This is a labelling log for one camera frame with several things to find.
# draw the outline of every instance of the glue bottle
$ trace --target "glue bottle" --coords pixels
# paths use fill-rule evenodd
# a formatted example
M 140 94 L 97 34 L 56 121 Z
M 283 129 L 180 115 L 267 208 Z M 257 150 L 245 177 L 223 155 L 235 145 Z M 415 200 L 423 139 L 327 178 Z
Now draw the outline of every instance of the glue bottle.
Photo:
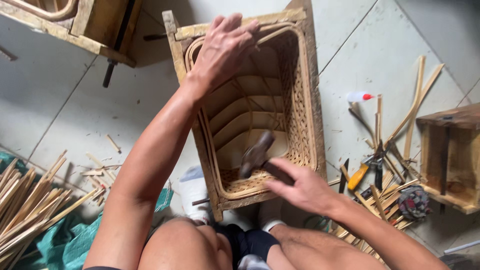
M 347 96 L 349 102 L 366 102 L 367 100 L 374 98 L 375 96 L 368 94 L 367 92 L 351 92 Z

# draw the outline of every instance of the yellow handle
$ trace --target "yellow handle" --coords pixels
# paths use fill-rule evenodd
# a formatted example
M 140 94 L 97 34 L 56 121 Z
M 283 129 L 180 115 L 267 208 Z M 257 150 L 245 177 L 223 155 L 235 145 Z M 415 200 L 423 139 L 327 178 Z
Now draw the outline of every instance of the yellow handle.
M 350 177 L 350 181 L 348 182 L 348 189 L 349 190 L 354 190 L 357 187 L 357 185 L 360 183 L 361 179 L 363 178 L 363 176 L 365 175 L 367 170 L 368 170 L 368 166 L 361 163 L 360 164 L 360 169 L 358 171 L 356 171 L 352 175 L 352 177 Z

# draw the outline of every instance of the floor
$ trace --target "floor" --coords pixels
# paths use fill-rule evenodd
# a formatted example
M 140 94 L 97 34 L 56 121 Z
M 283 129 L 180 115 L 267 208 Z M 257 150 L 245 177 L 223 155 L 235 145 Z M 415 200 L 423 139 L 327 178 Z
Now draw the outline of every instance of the floor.
M 211 21 L 217 14 L 241 12 L 253 16 L 276 12 L 288 2 L 144 0 L 132 43 L 138 66 L 132 69 L 118 65 L 107 89 L 102 87 L 107 68 L 104 57 L 0 17 L 0 46 L 18 57 L 13 62 L 0 59 L 0 146 L 40 168 L 47 168 L 68 149 L 69 164 L 58 172 L 56 181 L 74 188 L 74 194 L 81 196 L 92 190 L 79 175 L 84 170 L 81 166 L 93 165 L 85 153 L 106 159 L 105 164 L 122 163 L 142 130 L 178 87 L 168 42 L 142 39 L 144 35 L 165 31 L 163 10 L 172 9 L 180 25 L 190 25 Z M 371 154 L 362 142 L 369 137 L 368 133 L 348 112 L 349 92 L 383 94 L 382 132 L 386 137 L 410 108 L 417 58 L 425 55 L 425 78 L 435 65 L 445 62 L 446 67 L 418 116 L 480 102 L 479 32 L 469 35 L 477 30 L 469 5 L 477 5 L 469 0 L 455 6 L 448 1 L 439 2 L 312 1 L 329 182 L 339 178 L 339 165 L 347 158 L 352 172 L 364 155 Z M 443 42 L 445 35 L 450 37 L 449 42 Z M 376 102 L 363 103 L 361 108 L 367 121 L 374 123 Z M 113 150 L 105 134 L 110 134 L 121 147 L 121 154 Z M 402 136 L 397 145 L 403 149 Z M 420 159 L 417 127 L 411 149 L 411 155 Z M 190 134 L 170 175 L 174 190 L 183 172 L 197 164 L 199 159 Z M 367 175 L 360 188 L 365 189 L 372 181 L 372 175 Z M 480 214 L 466 216 L 447 208 L 444 215 L 439 215 L 438 204 L 432 202 L 431 206 L 434 213 L 407 232 L 435 255 L 441 256 L 445 249 L 480 238 Z M 254 216 L 255 207 L 225 213 L 226 220 L 250 227 L 252 224 L 241 215 Z M 290 224 L 301 226 L 303 219 L 297 209 L 286 205 L 282 210 Z M 80 209 L 89 220 L 100 211 L 93 203 Z M 162 215 L 170 213 L 182 213 L 178 194 Z M 462 252 L 478 253 L 480 245 Z

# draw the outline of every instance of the red cap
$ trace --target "red cap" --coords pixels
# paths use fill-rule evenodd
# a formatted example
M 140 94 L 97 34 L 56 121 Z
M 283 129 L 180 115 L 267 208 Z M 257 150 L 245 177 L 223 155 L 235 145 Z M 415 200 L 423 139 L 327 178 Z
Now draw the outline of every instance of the red cap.
M 365 95 L 363 95 L 362 98 L 363 98 L 363 100 L 369 100 L 369 99 L 374 98 L 374 97 L 375 97 L 375 96 L 372 96 L 372 95 L 370 95 L 370 94 L 365 94 Z

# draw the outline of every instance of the hammer handle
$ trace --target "hammer handle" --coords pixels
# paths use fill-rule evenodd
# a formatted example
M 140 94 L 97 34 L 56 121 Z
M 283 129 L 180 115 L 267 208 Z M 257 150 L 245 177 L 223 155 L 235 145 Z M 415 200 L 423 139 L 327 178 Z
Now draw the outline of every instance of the hammer handle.
M 267 172 L 271 173 L 276 178 L 278 178 L 280 181 L 282 181 L 282 182 L 284 182 L 288 185 L 295 184 L 295 181 L 293 180 L 293 178 L 288 173 L 284 172 L 279 167 L 273 165 L 272 163 L 270 163 L 268 161 L 265 162 L 264 169 Z

